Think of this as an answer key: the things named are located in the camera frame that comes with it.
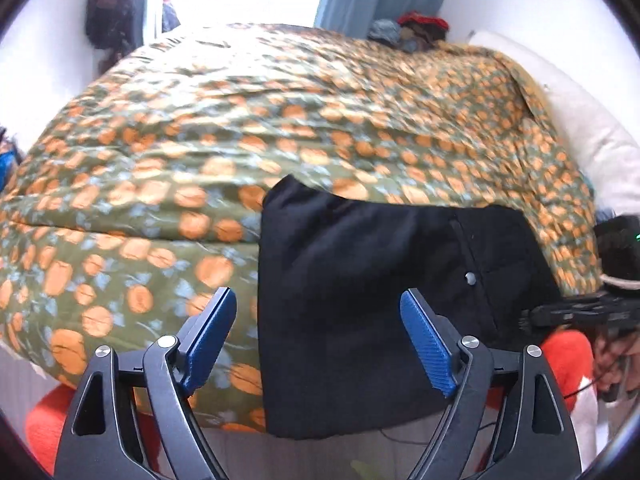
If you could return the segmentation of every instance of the white wall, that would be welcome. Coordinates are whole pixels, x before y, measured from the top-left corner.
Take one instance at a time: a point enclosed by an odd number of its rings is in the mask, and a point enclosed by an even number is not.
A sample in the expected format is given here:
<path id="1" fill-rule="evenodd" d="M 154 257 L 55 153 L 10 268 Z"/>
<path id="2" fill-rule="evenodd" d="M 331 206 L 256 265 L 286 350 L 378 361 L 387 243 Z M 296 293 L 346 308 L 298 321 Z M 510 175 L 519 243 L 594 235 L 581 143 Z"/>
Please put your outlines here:
<path id="1" fill-rule="evenodd" d="M 97 76 L 86 0 L 29 0 L 0 43 L 0 124 L 25 149 Z"/>
<path id="2" fill-rule="evenodd" d="M 497 32 L 589 91 L 640 142 L 640 57 L 602 0 L 445 0 L 449 41 Z"/>

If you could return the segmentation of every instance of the blue finger pad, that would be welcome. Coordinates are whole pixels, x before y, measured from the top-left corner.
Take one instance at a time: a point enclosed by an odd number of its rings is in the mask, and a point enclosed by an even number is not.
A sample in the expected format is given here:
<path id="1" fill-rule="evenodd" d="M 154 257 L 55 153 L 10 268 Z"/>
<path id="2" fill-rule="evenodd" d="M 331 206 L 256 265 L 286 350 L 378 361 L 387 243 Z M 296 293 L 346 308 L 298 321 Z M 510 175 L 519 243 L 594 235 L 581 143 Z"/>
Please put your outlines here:
<path id="1" fill-rule="evenodd" d="M 451 371 L 451 355 L 420 305 L 408 292 L 400 298 L 400 317 L 431 384 L 445 397 L 451 396 L 457 387 Z"/>
<path id="2" fill-rule="evenodd" d="M 236 295 L 229 291 L 211 315 L 185 360 L 180 385 L 186 396 L 204 386 L 236 318 Z"/>

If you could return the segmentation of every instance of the black cloth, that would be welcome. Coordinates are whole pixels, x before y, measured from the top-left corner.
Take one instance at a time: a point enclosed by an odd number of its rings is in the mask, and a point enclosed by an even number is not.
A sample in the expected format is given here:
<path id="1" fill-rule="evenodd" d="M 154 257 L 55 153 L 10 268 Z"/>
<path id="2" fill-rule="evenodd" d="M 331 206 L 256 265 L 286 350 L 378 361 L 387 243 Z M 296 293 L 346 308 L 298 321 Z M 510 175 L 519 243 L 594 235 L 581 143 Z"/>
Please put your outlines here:
<path id="1" fill-rule="evenodd" d="M 84 31 L 91 44 L 113 49 L 114 60 L 143 45 L 146 0 L 88 0 Z"/>
<path id="2" fill-rule="evenodd" d="M 402 325 L 404 290 L 417 287 L 462 335 L 517 350 L 533 342 L 520 311 L 560 298 L 520 212 L 346 200 L 292 176 L 264 199 L 258 273 L 266 427 L 295 439 L 444 406 Z"/>

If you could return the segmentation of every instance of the white pillow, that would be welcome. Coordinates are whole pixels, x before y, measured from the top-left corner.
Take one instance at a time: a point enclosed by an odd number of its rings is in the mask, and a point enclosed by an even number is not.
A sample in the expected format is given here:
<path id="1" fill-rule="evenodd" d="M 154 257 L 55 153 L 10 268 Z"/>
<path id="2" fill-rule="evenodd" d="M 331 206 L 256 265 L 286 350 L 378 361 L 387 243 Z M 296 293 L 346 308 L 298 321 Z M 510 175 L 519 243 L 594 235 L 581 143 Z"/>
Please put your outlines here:
<path id="1" fill-rule="evenodd" d="M 522 45 L 487 31 L 476 32 L 469 43 L 507 55 L 542 88 L 562 143 L 595 189 L 596 206 L 640 214 L 640 146 L 615 117 L 567 74 Z"/>

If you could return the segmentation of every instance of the bed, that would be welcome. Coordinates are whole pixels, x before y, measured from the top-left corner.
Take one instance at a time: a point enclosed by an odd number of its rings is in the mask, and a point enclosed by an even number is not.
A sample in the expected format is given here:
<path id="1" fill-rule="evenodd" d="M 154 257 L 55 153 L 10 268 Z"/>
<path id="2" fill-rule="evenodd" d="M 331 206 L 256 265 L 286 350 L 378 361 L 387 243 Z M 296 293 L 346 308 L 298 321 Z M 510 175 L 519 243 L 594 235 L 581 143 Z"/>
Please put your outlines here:
<path id="1" fill-rule="evenodd" d="M 560 142 L 594 189 L 596 207 L 640 214 L 640 147 L 620 122 L 558 67 L 515 41 L 479 30 L 468 42 L 509 56 L 531 76 Z"/>
<path id="2" fill-rule="evenodd" d="M 264 431 L 260 211 L 287 174 L 350 200 L 517 209 L 562 293 L 593 292 L 606 184 L 548 101 L 483 46 L 411 56 L 276 25 L 162 38 L 73 99 L 2 195 L 2 337 L 73 386 L 96 347 L 148 346 L 230 286 L 238 318 L 190 403 L 203 427 Z"/>

